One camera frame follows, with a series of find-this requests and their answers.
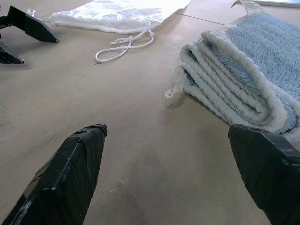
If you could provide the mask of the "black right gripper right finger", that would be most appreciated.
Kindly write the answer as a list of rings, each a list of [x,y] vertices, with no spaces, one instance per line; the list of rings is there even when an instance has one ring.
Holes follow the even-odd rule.
[[[300,223],[300,152],[283,136],[232,125],[228,138],[245,187],[273,225]]]

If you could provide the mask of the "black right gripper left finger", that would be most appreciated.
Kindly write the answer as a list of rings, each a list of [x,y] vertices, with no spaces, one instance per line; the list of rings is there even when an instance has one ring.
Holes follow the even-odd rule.
[[[30,181],[4,225],[81,225],[98,182],[107,126],[69,136]]]

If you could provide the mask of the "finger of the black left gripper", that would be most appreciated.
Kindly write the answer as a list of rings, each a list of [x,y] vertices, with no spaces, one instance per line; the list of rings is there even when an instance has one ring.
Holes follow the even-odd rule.
[[[24,60],[12,52],[5,44],[0,43],[0,63],[1,64],[23,64]]]
[[[25,34],[41,42],[59,42],[52,30],[44,22],[13,6],[10,6],[6,16],[6,26],[15,26],[23,30]]]

